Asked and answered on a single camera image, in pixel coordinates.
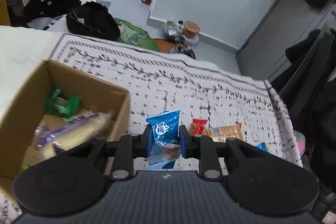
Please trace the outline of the blue plum snack packet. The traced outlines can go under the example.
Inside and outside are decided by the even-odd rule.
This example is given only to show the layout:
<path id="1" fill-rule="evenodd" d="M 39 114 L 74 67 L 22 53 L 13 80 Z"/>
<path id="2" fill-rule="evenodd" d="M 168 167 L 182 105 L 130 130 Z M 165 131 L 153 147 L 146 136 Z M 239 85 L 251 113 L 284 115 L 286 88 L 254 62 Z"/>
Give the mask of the blue plum snack packet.
<path id="1" fill-rule="evenodd" d="M 172 169 L 180 156 L 179 110 L 164 111 L 146 121 L 151 126 L 152 146 L 148 170 Z"/>

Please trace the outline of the green snack packet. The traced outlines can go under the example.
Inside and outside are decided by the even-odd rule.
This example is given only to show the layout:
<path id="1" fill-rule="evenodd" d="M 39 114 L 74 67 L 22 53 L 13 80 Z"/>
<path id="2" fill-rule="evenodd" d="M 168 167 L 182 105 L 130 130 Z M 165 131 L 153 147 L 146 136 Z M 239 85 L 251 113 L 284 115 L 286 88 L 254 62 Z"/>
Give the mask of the green snack packet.
<path id="1" fill-rule="evenodd" d="M 45 114 L 71 118 L 77 114 L 81 98 L 67 97 L 60 88 L 54 88 L 45 106 Z"/>

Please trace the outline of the purple white snack pack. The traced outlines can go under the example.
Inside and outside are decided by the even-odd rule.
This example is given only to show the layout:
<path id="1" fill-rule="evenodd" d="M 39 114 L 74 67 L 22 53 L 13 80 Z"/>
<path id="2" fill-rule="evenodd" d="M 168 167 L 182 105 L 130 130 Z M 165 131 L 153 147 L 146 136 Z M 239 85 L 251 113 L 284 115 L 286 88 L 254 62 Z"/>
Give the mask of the purple white snack pack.
<path id="1" fill-rule="evenodd" d="M 85 113 L 59 129 L 44 133 L 37 144 L 40 157 L 47 160 L 88 140 L 104 138 L 111 128 L 113 116 L 113 110 L 107 113 Z"/>

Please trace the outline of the purple pastry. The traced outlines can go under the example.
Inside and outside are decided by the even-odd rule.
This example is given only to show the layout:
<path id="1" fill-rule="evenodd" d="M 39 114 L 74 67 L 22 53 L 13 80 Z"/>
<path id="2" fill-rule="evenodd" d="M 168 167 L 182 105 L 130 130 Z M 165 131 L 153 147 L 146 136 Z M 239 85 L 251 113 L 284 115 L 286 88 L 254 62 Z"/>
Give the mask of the purple pastry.
<path id="1" fill-rule="evenodd" d="M 34 131 L 33 141 L 31 147 L 33 149 L 39 149 L 46 145 L 50 136 L 50 129 L 47 127 L 46 122 L 41 122 Z"/>

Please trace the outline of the red snack packet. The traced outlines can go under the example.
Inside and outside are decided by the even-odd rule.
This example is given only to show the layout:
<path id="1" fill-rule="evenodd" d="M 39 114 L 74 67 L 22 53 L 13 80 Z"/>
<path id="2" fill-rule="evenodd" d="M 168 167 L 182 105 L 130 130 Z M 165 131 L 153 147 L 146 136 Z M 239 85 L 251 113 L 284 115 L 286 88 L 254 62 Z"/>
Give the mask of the red snack packet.
<path id="1" fill-rule="evenodd" d="M 191 136 L 202 135 L 206 128 L 206 124 L 207 124 L 206 119 L 193 119 L 189 128 L 189 134 Z"/>

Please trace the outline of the orange cracker packet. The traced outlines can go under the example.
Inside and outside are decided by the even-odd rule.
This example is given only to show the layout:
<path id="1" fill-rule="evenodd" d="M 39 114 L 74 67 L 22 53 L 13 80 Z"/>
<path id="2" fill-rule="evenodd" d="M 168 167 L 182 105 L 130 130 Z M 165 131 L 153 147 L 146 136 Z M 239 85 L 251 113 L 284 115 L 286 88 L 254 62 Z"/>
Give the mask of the orange cracker packet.
<path id="1" fill-rule="evenodd" d="M 225 143 L 228 138 L 243 140 L 242 124 L 238 123 L 233 126 L 223 126 L 216 128 L 205 128 L 202 134 L 211 138 L 214 142 Z"/>

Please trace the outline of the small blue snack packet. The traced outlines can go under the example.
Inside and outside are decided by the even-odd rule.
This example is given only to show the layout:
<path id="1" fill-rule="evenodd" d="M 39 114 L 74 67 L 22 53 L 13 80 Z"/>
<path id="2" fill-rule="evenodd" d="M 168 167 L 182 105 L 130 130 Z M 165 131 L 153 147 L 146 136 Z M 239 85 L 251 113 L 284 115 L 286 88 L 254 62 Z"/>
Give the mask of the small blue snack packet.
<path id="1" fill-rule="evenodd" d="M 269 151 L 265 142 L 259 143 L 259 144 L 255 145 L 255 147 L 262 150 L 262 151 L 265 151 L 265 152 Z"/>

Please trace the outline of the brown cardboard box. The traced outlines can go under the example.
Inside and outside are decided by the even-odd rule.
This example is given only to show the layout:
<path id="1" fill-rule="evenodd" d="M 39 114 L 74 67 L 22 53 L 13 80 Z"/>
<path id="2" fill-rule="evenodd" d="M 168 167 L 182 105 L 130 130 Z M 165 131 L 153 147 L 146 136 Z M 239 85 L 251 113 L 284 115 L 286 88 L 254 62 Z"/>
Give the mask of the brown cardboard box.
<path id="1" fill-rule="evenodd" d="M 1 196 L 14 201 L 12 184 L 22 166 L 39 161 L 33 151 L 34 132 L 44 122 L 49 130 L 65 125 L 56 114 L 45 108 L 54 88 L 66 97 L 81 99 L 79 112 L 114 112 L 106 134 L 108 141 L 125 135 L 129 125 L 130 94 L 112 83 L 81 72 L 57 61 L 44 60 L 25 80 L 1 119 Z"/>

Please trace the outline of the green cartoon floor mat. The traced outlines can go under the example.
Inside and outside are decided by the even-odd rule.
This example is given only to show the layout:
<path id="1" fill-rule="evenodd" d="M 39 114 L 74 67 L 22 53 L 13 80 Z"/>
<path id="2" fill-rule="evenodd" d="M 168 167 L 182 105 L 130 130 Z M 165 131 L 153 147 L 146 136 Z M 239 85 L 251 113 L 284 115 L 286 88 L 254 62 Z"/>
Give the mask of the green cartoon floor mat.
<path id="1" fill-rule="evenodd" d="M 131 24 L 126 20 L 119 18 L 115 18 L 114 20 L 116 21 L 120 30 L 120 37 L 117 40 L 118 42 L 151 51 L 160 51 L 159 46 L 155 40 L 150 37 L 147 31 Z"/>

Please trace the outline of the clear bag of items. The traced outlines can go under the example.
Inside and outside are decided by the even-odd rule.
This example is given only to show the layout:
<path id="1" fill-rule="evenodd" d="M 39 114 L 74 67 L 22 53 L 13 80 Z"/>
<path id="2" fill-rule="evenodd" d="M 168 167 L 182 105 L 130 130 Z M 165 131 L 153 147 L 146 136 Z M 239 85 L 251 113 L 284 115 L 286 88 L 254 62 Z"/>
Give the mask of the clear bag of items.
<path id="1" fill-rule="evenodd" d="M 166 40 L 179 42 L 183 33 L 183 25 L 168 20 L 161 26 L 161 31 Z"/>

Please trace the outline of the grey door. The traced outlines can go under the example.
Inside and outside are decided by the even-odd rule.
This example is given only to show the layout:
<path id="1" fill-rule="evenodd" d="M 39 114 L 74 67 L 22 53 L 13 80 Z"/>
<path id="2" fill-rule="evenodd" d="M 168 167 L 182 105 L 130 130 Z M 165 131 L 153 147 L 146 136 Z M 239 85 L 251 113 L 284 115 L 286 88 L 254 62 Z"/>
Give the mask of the grey door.
<path id="1" fill-rule="evenodd" d="M 285 50 L 325 23 L 335 28 L 335 0 L 319 10 L 304 0 L 278 0 L 238 51 L 240 72 L 255 80 L 273 81 L 290 67 Z"/>

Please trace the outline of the brown lidded jar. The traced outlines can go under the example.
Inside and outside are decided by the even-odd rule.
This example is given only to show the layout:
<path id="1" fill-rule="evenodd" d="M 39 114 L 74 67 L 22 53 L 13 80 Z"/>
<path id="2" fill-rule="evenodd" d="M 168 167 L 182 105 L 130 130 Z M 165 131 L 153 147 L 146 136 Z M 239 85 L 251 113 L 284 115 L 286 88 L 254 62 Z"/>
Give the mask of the brown lidded jar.
<path id="1" fill-rule="evenodd" d="M 197 24 L 191 21 L 185 21 L 183 24 L 183 35 L 189 39 L 192 39 L 200 31 L 200 28 Z"/>

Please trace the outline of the black backpack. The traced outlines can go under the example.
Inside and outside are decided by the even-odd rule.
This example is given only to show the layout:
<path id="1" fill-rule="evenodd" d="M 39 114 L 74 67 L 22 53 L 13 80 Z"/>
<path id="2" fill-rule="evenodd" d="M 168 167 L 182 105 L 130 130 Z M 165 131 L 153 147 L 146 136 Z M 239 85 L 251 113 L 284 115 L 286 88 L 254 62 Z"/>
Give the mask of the black backpack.
<path id="1" fill-rule="evenodd" d="M 68 30 L 76 35 L 117 41 L 121 35 L 108 9 L 97 2 L 86 2 L 66 16 Z"/>

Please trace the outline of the white bed sheet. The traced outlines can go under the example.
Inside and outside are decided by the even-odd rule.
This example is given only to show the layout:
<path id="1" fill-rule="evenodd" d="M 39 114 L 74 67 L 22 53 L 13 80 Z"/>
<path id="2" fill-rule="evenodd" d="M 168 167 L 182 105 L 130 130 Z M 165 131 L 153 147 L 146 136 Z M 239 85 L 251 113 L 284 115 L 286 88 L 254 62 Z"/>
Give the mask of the white bed sheet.
<path id="1" fill-rule="evenodd" d="M 1 115 L 3 115 L 26 78 L 43 59 L 49 58 L 62 33 L 1 26 L 0 36 Z"/>

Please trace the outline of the black jacket on floor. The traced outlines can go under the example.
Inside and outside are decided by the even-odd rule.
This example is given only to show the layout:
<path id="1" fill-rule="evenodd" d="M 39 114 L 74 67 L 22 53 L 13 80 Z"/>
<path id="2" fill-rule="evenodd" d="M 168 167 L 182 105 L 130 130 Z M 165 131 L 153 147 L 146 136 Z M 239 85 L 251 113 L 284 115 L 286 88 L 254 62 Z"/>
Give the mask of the black jacket on floor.
<path id="1" fill-rule="evenodd" d="M 24 27 L 38 18 L 56 18 L 81 6 L 80 0 L 30 0 L 24 8 Z"/>

